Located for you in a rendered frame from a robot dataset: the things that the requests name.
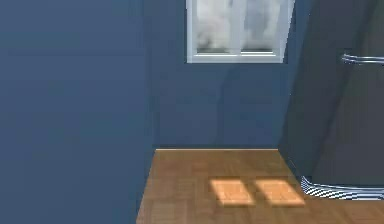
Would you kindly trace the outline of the white framed window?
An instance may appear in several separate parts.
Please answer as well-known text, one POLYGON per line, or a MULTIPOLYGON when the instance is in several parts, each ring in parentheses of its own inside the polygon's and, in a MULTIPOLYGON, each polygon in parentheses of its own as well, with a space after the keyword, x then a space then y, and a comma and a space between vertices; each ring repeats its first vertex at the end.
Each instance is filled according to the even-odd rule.
POLYGON ((282 63, 296 0, 185 0, 186 62, 282 63))

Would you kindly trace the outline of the dark grey fridge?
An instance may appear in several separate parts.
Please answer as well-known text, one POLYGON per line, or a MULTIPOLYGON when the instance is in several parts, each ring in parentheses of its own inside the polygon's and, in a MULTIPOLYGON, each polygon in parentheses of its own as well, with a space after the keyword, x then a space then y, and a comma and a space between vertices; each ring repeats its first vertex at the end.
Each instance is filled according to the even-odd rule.
POLYGON ((279 150, 310 196, 384 201, 384 0, 314 0, 279 150))

